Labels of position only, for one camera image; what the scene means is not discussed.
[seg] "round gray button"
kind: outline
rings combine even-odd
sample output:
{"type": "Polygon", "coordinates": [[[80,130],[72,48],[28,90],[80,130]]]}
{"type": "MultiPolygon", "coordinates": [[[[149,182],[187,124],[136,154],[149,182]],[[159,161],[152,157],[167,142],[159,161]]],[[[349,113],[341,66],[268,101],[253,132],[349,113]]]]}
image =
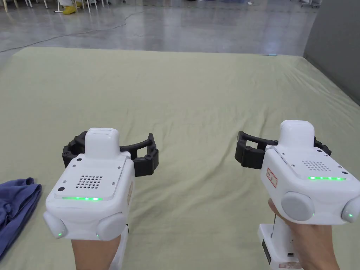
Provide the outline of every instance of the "round gray button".
{"type": "Polygon", "coordinates": [[[297,221],[310,219],[315,211],[310,197],[297,192],[286,193],[281,200],[281,206],[289,217],[297,221]]]}
{"type": "Polygon", "coordinates": [[[342,210],[341,218],[347,222],[355,222],[360,213],[360,197],[348,201],[342,210]]]}

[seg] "white robotic gripper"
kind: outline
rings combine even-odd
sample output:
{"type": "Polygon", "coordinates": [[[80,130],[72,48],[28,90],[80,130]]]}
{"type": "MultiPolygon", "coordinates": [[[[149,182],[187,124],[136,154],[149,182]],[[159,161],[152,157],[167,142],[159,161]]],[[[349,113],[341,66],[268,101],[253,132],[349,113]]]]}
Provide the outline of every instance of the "white robotic gripper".
{"type": "MultiPolygon", "coordinates": [[[[354,222],[360,213],[360,182],[330,157],[331,151],[314,135],[312,124],[292,120],[281,123],[278,142],[239,132],[235,158],[244,167],[261,168],[261,181],[279,213],[289,221],[354,222]],[[258,148],[246,146],[246,140],[258,143],[258,148]]],[[[260,224],[258,236],[271,269],[302,268],[291,230],[282,219],[260,224]]]]}

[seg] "concrete floor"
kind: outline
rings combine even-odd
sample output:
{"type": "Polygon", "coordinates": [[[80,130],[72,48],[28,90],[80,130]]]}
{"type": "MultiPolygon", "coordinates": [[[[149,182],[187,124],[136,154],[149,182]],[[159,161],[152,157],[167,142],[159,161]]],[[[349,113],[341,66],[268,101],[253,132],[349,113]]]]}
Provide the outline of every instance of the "concrete floor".
{"type": "Polygon", "coordinates": [[[0,61],[48,39],[33,46],[302,55],[318,11],[297,0],[112,0],[62,15],[18,1],[8,14],[0,7],[0,61]]]}

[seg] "folded blue shirt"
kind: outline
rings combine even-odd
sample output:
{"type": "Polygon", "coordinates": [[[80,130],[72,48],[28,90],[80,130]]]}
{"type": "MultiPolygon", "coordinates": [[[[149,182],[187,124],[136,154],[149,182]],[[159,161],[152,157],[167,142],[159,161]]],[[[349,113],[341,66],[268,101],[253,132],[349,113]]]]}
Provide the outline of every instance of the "folded blue shirt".
{"type": "Polygon", "coordinates": [[[34,179],[18,179],[0,184],[0,260],[19,236],[41,195],[34,179]]]}

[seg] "green led light strip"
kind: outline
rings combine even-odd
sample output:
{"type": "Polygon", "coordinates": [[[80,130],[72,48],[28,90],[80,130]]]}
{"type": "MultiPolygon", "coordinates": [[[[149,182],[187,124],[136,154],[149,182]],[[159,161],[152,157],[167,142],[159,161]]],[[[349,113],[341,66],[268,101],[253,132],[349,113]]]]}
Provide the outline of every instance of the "green led light strip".
{"type": "Polygon", "coordinates": [[[84,201],[101,201],[102,200],[102,198],[89,198],[89,197],[63,197],[63,199],[84,200],[84,201]]]}
{"type": "Polygon", "coordinates": [[[346,178],[341,178],[341,177],[314,177],[314,176],[309,176],[308,179],[310,179],[311,181],[318,181],[318,180],[345,181],[346,180],[346,178]]]}

